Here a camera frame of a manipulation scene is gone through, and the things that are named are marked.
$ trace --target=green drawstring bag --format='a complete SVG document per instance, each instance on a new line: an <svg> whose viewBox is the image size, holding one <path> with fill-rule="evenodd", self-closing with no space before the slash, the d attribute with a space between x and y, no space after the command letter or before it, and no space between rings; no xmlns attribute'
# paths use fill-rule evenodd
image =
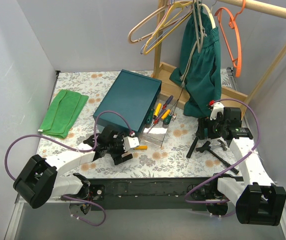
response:
<svg viewBox="0 0 286 240"><path fill-rule="evenodd" d="M50 104L38 131L65 139L88 98L78 92L62 89Z"/></svg>
<svg viewBox="0 0 286 240"><path fill-rule="evenodd" d="M195 7L196 19L199 19ZM200 53L196 47L191 58L191 63L184 81L184 88L190 98L184 106L184 115L195 118L208 117L211 111L207 107L211 100L221 98L221 46L218 27L212 28L210 18L203 13L201 7L201 19L205 36ZM193 14L188 20L181 46L179 67L176 68L169 79L175 84L182 86L182 75L184 74L192 48L196 42L196 31Z"/></svg>

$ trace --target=floral tablecloth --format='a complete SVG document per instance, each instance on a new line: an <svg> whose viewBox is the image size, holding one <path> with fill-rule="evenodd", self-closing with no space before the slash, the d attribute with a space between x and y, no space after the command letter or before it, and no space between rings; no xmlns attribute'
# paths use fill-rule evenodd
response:
<svg viewBox="0 0 286 240"><path fill-rule="evenodd" d="M153 71L135 71L150 76ZM89 99L80 113L74 126L65 139L56 140L76 147L83 140L93 134L93 113L99 106L109 88L115 81L119 71L102 72L64 72L60 73L53 92L55 97L61 89L68 89L89 96ZM228 73L221 69L222 85L232 87ZM211 177L214 173L222 171L225 167L209 152L194 151L191 158L186 154L192 144L198 121L194 117L183 115L183 110L176 108L176 119L168 127L162 147L152 144L148 150L132 150L133 159L118 166L114 165L112 158L106 155L92 163L83 164L66 175L79 172L87 178L182 178L182 177ZM197 146L203 145L200 140ZM41 139L37 153L43 157L57 155L66 149L46 139ZM232 152L216 148L214 151L229 163L235 163Z"/></svg>

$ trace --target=yellow screwdriver handle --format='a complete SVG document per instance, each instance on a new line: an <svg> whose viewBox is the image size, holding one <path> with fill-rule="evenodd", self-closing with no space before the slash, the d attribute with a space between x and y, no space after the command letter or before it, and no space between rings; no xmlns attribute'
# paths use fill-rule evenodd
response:
<svg viewBox="0 0 286 240"><path fill-rule="evenodd" d="M146 145L142 145L142 146L138 146L136 148L134 148L135 150L147 150L148 149L148 146Z"/></svg>
<svg viewBox="0 0 286 240"><path fill-rule="evenodd" d="M163 114L163 116L161 117L162 118L162 120L164 120L169 114L170 114L170 109L168 109L164 114Z"/></svg>
<svg viewBox="0 0 286 240"><path fill-rule="evenodd" d="M161 107L162 107L162 104L161 104L161 103L159 103L159 104L157 105L157 107L156 107L156 110L155 110L154 116L156 116L156 117L157 117L157 116L159 115L159 112L160 112Z"/></svg>

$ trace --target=white wall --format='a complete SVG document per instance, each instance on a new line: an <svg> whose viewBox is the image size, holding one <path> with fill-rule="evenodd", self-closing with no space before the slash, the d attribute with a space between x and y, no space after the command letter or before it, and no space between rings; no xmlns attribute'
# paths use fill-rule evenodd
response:
<svg viewBox="0 0 286 240"><path fill-rule="evenodd" d="M270 2L286 7L283 0ZM251 92L285 43L286 20L262 14L243 47L242 76L237 80L241 92ZM259 152L263 165L271 178L286 190L286 57L250 106L258 116L262 131ZM247 116L253 131L255 122L250 114Z"/></svg>
<svg viewBox="0 0 286 240"><path fill-rule="evenodd" d="M128 43L129 31L157 9L158 0L17 0L55 70L62 72L151 70L154 52L140 55L144 43ZM214 0L204 0L209 7ZM213 7L213 14L221 6ZM241 8L228 6L236 13ZM247 42L261 14L244 11L237 22L241 40ZM223 14L226 34L236 53L235 33L228 29L228 15ZM155 29L156 18L138 30L137 39ZM162 43L161 60L179 66L181 42L186 22ZM231 66L225 42L221 41L222 67Z"/></svg>
<svg viewBox="0 0 286 240"><path fill-rule="evenodd" d="M4 168L4 155L16 138L35 134L47 110L55 71L16 0L0 0L0 239L17 193ZM24 140L10 153L16 177L39 139Z"/></svg>

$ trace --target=clothes hanger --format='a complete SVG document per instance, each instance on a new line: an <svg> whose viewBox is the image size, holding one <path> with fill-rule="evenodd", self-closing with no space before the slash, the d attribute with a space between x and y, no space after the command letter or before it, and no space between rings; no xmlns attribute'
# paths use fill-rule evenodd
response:
<svg viewBox="0 0 286 240"><path fill-rule="evenodd" d="M211 22L211 25L212 25L212 28L214 29L216 27L216 24L215 24L215 20L214 20L214 17L211 13L211 10L209 9L209 7L205 4L200 4L200 7L204 7L204 9L207 11L208 13L208 16L209 16L209 19L210 19L210 22ZM161 41L163 41L179 24L181 24L182 22L179 22L180 20L181 21L184 21L188 16L190 16L192 14L192 11L193 10L190 10L186 15L180 17L176 22L174 22L174 25L172 25L171 28L167 29L166 31L164 31L157 39L155 39L149 46L146 47L147 43L145 45L143 45L143 47L141 48L141 51L140 53L141 54L148 54L151 50L153 50L158 44L160 44ZM201 51L201 48L202 48L202 44L199 43L198 46L198 50L199 52Z"/></svg>
<svg viewBox="0 0 286 240"><path fill-rule="evenodd" d="M149 50L155 45L155 43L156 43L157 41L159 41L161 38L163 38L164 35L166 35L169 31L172 31L173 29L175 29L175 28L177 27L177 25L181 24L181 23L179 22L180 19L179 19L177 22L174 22L174 24L172 24L170 28L168 28L167 30L165 30L157 39L155 39L155 40L147 47L146 51L149 51ZM145 43L145 44L142 46L142 48L141 48L141 52L140 52L141 54L144 53L143 50L144 50L145 46L146 46L146 43Z"/></svg>
<svg viewBox="0 0 286 240"><path fill-rule="evenodd" d="M201 2L201 4L200 4L200 6L202 6L202 7L207 11L207 13L208 13L208 17L209 17L209 19L210 19L210 22L211 22L211 25L212 25L212 29L216 28L215 20L214 20L214 17L213 17L213 15L212 15L212 8L213 8L213 6L215 5L215 3L212 5L211 9L209 9L209 7L208 7L207 5L205 5L205 4L203 4L202 2ZM193 53L194 53L194 51L195 51L195 48L196 48L196 46L197 46L197 48L198 48L197 50L198 50L198 52L200 53L200 52L201 52L202 45L203 45L203 41L202 41L202 40L201 40L201 43L199 43L199 45L198 45L198 42L197 42L197 41L195 41L195 43L194 43L194 45L193 45L192 51L191 51L191 53L190 53L190 55L189 55L189 58L188 58L188 61L187 61L187 64L186 64L185 71L184 71L184 73L182 74L182 76L180 77L180 79L181 79L181 81L182 81L182 84L181 84L181 87L182 87L182 88L185 86L185 78L187 77L187 74L188 74L188 72L189 72L190 65L191 65L191 60L192 60L192 56L193 56Z"/></svg>
<svg viewBox="0 0 286 240"><path fill-rule="evenodd" d="M173 22L173 19L175 19L179 14L181 14L184 10L185 7L192 6L193 2L192 1L175 1L166 14L164 15L162 21L159 23L159 25L156 27L155 31L151 35L151 37L147 40L146 44L144 45L143 48L143 54L147 55L150 53L156 46L158 46L168 35L170 35L181 23L183 23L191 14L192 12L190 11L188 14L180 18L180 20L175 24L175 27L172 27L170 31L168 31L165 35L162 36L161 39L158 40L154 45L149 46L149 43L152 41L152 39L155 37L155 35L160 31L161 28L168 26L171 22ZM167 19L169 18L170 14L175 10L175 9L181 9L174 17L172 17L169 21Z"/></svg>
<svg viewBox="0 0 286 240"><path fill-rule="evenodd" d="M192 47L192 50L189 54L189 57L188 57L188 61L187 61L187 64L186 64L186 68L185 68L185 71L184 73L182 74L182 76L180 77L180 80L182 81L182 84L181 84L181 88L183 88L185 86L185 78L187 77L188 75L188 72L189 72L189 69L190 69L190 65L191 65L191 61L192 61L192 57L193 57L193 54L194 54L194 51L195 51L195 48L197 46L197 51L198 53L201 52L202 50L202 46L203 46L203 38L204 38L204 32L203 32L203 25L202 25L202 18L201 18L201 8L200 8L200 4L198 2L199 0L196 0L196 8L197 8L197 15L198 15L198 25L197 25L197 16L196 16L196 12L195 12L195 0L193 0L193 18L194 18L194 26L195 26L195 33L196 33L196 40L195 40L195 43Z"/></svg>
<svg viewBox="0 0 286 240"><path fill-rule="evenodd" d="M243 12L245 5L246 5L246 0L243 0L242 9L237 14L235 14L235 16L233 16L231 11L228 10L226 7L220 7L215 13L215 16L217 16L218 24L221 28L221 31L222 31L222 34L223 34L223 37L224 37L224 40L225 40L225 43L227 46L228 53L231 57L233 67L236 69L235 76L237 78L239 76L241 76L241 70L242 70L242 45L241 45L239 28L238 28L238 25L237 25L235 20L236 20L237 16ZM222 10L225 10L229 14L230 19L229 19L228 25L231 29L235 30L235 36L236 36L236 42L237 42L237 58L233 57L227 36L226 36L225 31L224 31L223 26L222 26Z"/></svg>
<svg viewBox="0 0 286 240"><path fill-rule="evenodd" d="M146 18L144 18L141 22L139 22L139 24L137 24L135 27L132 28L132 30L128 33L128 36L127 36L127 40L130 44L136 44L138 42L141 42L142 40L148 38L148 37L151 37L152 34L154 33L153 32L150 32L149 34L145 35L145 36L142 36L140 37L139 39L136 39L136 40L132 40L132 35L133 33L135 33L139 28L141 28L144 24L146 24L149 20L151 20L153 17L155 17L156 15L158 15L159 13L161 13L162 11L165 11L166 9L169 9L171 6L170 4L170 1L167 1L166 2L166 5L164 5L163 7L160 7L159 9L155 10L154 12L152 12L150 15L148 15ZM168 22L165 26L163 26L162 28L159 29L159 31L162 31L172 25L174 25L175 23L177 23L177 20L174 20L172 22Z"/></svg>

